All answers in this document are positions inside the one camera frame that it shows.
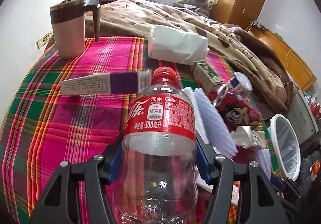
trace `crumpled red can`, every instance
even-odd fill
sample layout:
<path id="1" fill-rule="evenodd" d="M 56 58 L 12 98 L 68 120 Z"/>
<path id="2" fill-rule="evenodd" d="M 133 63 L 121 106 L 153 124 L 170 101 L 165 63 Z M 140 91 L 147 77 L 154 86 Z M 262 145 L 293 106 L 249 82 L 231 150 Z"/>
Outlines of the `crumpled red can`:
<path id="1" fill-rule="evenodd" d="M 260 111 L 228 86 L 222 86 L 213 103 L 229 131 L 238 126 L 256 126 L 261 119 Z"/>

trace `coca-cola bottle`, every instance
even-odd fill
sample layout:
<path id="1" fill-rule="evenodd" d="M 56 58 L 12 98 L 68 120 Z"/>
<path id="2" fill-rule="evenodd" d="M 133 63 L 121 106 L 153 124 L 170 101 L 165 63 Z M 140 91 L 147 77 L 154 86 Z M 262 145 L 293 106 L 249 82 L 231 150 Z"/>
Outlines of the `coca-cola bottle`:
<path id="1" fill-rule="evenodd" d="M 191 223 L 195 219 L 194 109 L 170 67 L 132 102 L 114 186 L 118 223 Z"/>

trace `pink mug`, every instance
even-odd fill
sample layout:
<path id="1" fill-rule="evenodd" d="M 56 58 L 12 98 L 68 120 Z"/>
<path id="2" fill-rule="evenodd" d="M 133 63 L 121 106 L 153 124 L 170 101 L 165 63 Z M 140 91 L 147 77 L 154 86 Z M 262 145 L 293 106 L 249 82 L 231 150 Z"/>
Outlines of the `pink mug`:
<path id="1" fill-rule="evenodd" d="M 50 7 L 52 30 L 58 53 L 63 59 L 74 58 L 85 50 L 85 13 L 94 15 L 95 41 L 99 41 L 100 4 L 86 5 L 86 0 L 65 0 Z"/>

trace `red bottle label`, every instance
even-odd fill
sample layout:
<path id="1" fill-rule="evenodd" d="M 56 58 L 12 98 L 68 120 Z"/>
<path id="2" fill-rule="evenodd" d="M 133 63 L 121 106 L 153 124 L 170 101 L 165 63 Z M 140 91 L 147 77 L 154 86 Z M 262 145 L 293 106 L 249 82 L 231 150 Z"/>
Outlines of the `red bottle label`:
<path id="1" fill-rule="evenodd" d="M 139 98 L 130 108 L 125 135 L 143 131 L 174 133 L 196 141 L 194 110 L 174 96 L 155 94 Z"/>

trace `wall socket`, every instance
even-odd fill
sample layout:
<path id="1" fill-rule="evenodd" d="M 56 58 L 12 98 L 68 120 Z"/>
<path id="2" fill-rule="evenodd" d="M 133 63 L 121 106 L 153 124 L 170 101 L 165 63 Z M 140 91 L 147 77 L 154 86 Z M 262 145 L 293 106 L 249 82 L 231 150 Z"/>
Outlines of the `wall socket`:
<path id="1" fill-rule="evenodd" d="M 41 37 L 38 41 L 37 41 L 37 47 L 38 47 L 38 50 L 43 47 L 45 44 L 43 42 L 43 38 Z"/>
<path id="2" fill-rule="evenodd" d="M 49 41 L 49 34 L 46 34 L 42 39 L 43 39 L 44 44 L 48 43 L 48 41 Z"/>
<path id="3" fill-rule="evenodd" d="M 54 35 L 53 31 L 50 31 L 49 33 L 47 33 L 46 35 L 44 35 L 43 37 L 41 37 L 38 41 L 37 41 L 37 47 L 38 50 L 43 47 L 46 43 L 48 43 L 49 39 Z"/>
<path id="4" fill-rule="evenodd" d="M 49 39 L 54 35 L 54 32 L 51 30 L 49 33 Z"/>

